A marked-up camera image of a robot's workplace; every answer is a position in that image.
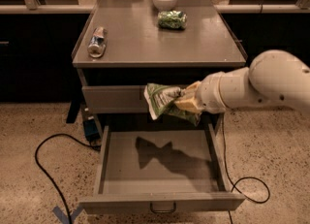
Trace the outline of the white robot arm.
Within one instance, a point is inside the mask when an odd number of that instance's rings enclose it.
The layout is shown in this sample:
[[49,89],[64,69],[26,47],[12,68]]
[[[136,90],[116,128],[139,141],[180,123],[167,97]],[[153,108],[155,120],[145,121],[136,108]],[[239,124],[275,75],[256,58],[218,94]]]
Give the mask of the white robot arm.
[[284,106],[310,114],[310,68],[283,50],[268,50],[250,66],[211,74],[182,90],[178,108],[194,113]]

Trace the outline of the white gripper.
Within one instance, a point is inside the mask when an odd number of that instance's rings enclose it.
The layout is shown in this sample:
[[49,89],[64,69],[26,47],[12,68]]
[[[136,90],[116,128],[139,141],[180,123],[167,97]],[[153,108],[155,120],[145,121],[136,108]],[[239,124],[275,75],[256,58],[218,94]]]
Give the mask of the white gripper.
[[193,113],[221,113],[227,110],[220,93],[220,80],[223,72],[208,75],[202,81],[195,81],[184,89],[184,96],[177,98],[174,104],[181,110]]

